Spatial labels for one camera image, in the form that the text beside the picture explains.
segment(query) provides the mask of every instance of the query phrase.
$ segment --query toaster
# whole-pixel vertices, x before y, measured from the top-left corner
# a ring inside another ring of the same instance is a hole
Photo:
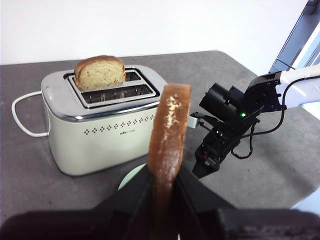
[[[126,65],[127,81],[80,91],[74,70],[41,82],[48,141],[58,168],[80,176],[146,155],[160,96],[167,84],[154,70]]]

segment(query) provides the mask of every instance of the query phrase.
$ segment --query brand logo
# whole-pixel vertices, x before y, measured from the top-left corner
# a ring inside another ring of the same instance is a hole
[[[120,135],[132,133],[132,132],[134,132],[134,131],[135,131],[134,129],[131,129],[131,130],[129,130],[129,131],[122,131],[122,132],[120,132]]]

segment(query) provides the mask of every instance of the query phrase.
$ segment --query chrome trim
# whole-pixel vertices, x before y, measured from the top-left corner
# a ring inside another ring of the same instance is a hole
[[[160,95],[166,81],[154,70],[142,65],[126,65],[126,69],[135,69],[146,79],[150,89],[156,93],[153,97],[117,102],[110,105],[85,108],[68,80],[74,70],[54,72],[46,76],[41,83],[43,99],[51,112],[59,119],[68,122],[86,122],[105,118],[115,114],[127,114],[158,106]]]

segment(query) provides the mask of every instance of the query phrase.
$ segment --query toaster top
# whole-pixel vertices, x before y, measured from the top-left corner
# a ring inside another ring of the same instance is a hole
[[[43,99],[56,117],[69,122],[157,107],[166,81],[142,65],[126,65],[125,74],[127,81],[120,86],[80,91],[73,80],[73,69],[54,72],[42,80]]]

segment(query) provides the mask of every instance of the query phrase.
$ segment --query white power cord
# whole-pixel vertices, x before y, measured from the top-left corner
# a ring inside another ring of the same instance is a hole
[[[12,116],[13,116],[13,119],[15,120],[16,124],[19,126],[19,128],[22,131],[24,131],[26,134],[28,134],[29,136],[34,137],[34,138],[47,137],[49,135],[49,133],[48,132],[32,132],[32,131],[29,131],[28,129],[26,129],[25,126],[23,126],[23,124],[18,119],[18,116],[16,113],[16,104],[23,99],[27,99],[27,98],[30,98],[30,97],[33,97],[36,95],[40,95],[40,94],[42,94],[41,91],[30,92],[28,94],[25,94],[23,96],[18,97],[16,100],[14,100],[12,102],[12,105],[11,105]]]

